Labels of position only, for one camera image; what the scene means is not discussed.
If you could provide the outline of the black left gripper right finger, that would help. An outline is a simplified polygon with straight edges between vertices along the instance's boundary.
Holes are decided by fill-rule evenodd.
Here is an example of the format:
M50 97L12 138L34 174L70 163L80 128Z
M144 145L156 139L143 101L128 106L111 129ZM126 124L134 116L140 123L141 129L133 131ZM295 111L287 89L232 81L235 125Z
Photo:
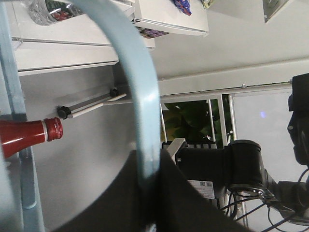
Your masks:
M155 187L158 232L248 232L206 201L185 179L166 150L160 150Z

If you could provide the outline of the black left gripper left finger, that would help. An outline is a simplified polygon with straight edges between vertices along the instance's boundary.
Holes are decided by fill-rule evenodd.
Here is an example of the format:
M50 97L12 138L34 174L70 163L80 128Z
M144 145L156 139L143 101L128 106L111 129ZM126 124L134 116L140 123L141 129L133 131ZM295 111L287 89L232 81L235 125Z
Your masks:
M130 152L108 188L57 232L140 232L140 189L136 151Z

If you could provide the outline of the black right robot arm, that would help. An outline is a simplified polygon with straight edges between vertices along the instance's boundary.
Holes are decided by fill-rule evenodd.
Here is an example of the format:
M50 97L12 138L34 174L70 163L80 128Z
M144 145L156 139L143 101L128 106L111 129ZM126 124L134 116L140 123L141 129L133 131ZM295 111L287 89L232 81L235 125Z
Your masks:
M294 144L296 161L309 164L309 76L292 78L288 99L292 112L287 130ZM309 223L308 182L276 182L261 156L261 146L251 140L235 140L222 149L182 148L176 165L197 189L208 188L204 197L217 199L227 191L246 199L260 199L283 218L297 225Z

